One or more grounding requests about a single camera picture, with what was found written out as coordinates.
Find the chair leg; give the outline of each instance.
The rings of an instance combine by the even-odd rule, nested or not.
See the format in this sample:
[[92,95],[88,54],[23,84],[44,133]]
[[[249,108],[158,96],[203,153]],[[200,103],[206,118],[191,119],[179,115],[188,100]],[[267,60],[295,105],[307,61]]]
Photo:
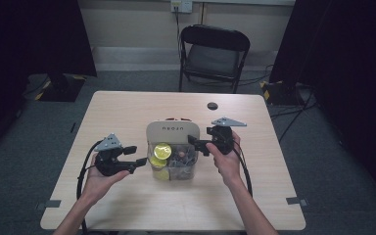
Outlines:
[[239,86],[239,79],[236,79],[236,81],[234,81],[234,89],[233,89],[233,94],[236,94],[237,93],[237,87]]
[[183,70],[181,69],[180,71],[179,71],[179,92],[181,92],[182,91],[182,77],[184,76],[184,72],[183,72]]

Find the electrical outlet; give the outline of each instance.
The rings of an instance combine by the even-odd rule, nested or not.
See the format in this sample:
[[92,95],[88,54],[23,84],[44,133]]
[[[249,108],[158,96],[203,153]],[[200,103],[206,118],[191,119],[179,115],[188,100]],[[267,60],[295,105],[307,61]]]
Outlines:
[[192,0],[171,0],[170,11],[175,12],[175,9],[179,13],[192,13]]
[[181,0],[171,0],[170,1],[170,11],[171,12],[182,12],[182,1]]

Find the round black object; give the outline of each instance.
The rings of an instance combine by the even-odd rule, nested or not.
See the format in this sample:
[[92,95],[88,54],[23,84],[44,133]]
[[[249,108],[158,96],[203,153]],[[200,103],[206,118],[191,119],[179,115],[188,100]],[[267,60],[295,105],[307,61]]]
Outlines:
[[207,104],[207,107],[210,109],[210,110],[216,110],[218,109],[218,104],[214,103],[214,102],[209,102]]

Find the chair backrest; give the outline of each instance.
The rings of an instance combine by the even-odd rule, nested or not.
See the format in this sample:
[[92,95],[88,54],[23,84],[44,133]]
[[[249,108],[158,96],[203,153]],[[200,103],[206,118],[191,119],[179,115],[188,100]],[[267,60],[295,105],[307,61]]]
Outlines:
[[250,48],[250,40],[242,32],[204,24],[185,27],[180,37],[181,42],[231,51],[248,52]]

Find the yellow lid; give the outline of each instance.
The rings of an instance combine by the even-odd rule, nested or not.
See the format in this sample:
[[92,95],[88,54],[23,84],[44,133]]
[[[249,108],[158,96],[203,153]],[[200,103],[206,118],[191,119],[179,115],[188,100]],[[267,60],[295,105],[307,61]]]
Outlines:
[[158,144],[154,149],[155,156],[160,160],[169,158],[171,152],[170,146],[166,143]]
[[156,167],[164,167],[166,166],[166,160],[160,160],[155,156],[152,156],[149,159],[149,162],[151,162],[151,165],[156,166]]

